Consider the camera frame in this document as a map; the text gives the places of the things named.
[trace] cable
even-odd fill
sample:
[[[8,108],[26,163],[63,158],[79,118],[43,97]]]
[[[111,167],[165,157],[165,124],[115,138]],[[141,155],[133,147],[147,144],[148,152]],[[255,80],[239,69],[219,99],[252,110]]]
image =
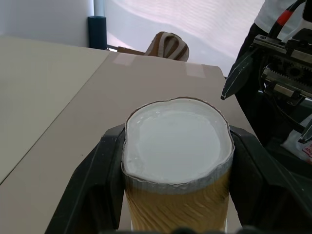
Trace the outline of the cable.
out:
[[[284,117],[284,119],[286,120],[286,122],[288,122],[288,124],[297,132],[299,133],[303,133],[305,127],[302,126],[300,123],[298,123],[296,120],[294,120],[293,118],[291,118],[288,114],[286,114],[276,103],[275,98],[273,97],[273,102],[274,102],[274,107],[278,108],[278,111],[280,112],[280,114]]]
[[[292,4],[290,7],[288,7],[281,15],[278,17],[277,21],[274,23],[273,27],[271,28],[268,37],[272,39],[276,39],[278,37],[278,34],[282,30],[285,23],[289,20],[289,18],[292,16],[293,12],[300,6],[302,3],[304,3],[305,0],[297,0],[294,4]]]

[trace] wall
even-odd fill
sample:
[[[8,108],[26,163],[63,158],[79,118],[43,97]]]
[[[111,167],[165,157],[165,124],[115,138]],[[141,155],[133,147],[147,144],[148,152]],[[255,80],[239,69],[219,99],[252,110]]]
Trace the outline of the wall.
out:
[[[264,0],[105,0],[107,42],[146,51],[160,31],[179,35],[189,62],[228,75]]]
[[[0,34],[87,46],[93,0],[0,0]]]

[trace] blue cylinder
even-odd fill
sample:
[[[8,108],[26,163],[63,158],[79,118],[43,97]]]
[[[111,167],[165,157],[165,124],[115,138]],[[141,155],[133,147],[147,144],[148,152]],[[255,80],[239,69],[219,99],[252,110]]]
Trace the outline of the blue cylinder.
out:
[[[89,47],[93,49],[107,49],[106,17],[88,17]]]

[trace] red label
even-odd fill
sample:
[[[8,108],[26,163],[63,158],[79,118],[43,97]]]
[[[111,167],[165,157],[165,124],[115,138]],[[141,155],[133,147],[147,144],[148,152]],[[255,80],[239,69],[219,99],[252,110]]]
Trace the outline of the red label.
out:
[[[308,159],[308,163],[312,164],[312,143],[306,147],[304,147],[302,149],[303,152],[305,152],[308,156],[309,156],[309,159]]]
[[[280,17],[278,17],[278,19],[277,19],[278,24],[284,26],[285,23],[286,23],[286,22],[289,20],[289,18],[292,16],[292,14],[293,14],[293,11],[288,11],[288,10],[284,11],[284,12],[280,15]]]

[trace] gear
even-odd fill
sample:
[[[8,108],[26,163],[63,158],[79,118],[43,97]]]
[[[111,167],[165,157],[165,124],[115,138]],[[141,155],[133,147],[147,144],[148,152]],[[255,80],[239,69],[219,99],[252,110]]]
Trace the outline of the gear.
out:
[[[300,80],[304,76],[304,68],[290,64],[286,68],[286,74],[290,79]]]

